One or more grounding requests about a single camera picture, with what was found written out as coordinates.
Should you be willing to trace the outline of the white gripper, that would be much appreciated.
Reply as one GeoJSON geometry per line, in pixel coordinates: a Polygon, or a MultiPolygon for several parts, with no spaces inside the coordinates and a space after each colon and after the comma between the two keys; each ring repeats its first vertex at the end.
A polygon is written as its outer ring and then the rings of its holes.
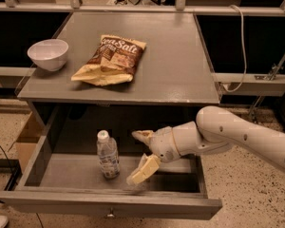
{"type": "Polygon", "coordinates": [[[152,130],[133,131],[132,136],[137,141],[149,145],[153,154],[150,156],[142,155],[138,167],[126,179],[128,185],[137,185],[146,181],[157,172],[161,162],[173,162],[181,157],[170,126],[154,133],[152,130]]]}

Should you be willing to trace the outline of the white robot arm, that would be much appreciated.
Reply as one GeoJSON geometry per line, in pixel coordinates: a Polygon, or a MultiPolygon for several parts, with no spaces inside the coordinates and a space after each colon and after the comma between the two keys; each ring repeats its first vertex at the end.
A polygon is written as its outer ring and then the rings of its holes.
{"type": "Polygon", "coordinates": [[[157,131],[138,130],[133,138],[151,151],[127,177],[129,185],[149,179],[163,163],[188,154],[216,154],[241,146],[285,173],[285,133],[247,122],[228,110],[206,106],[193,122],[157,131]]]}

